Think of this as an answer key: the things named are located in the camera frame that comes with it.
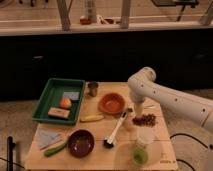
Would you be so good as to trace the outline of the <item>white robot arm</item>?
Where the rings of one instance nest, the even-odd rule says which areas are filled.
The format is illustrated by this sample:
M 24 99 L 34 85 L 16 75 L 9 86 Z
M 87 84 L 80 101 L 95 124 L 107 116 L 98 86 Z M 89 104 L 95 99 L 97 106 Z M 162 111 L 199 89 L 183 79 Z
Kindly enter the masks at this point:
M 133 103 L 143 103 L 145 97 L 151 98 L 213 133 L 213 100 L 161 86 L 155 79 L 156 73 L 150 67 L 129 77 L 127 84 Z

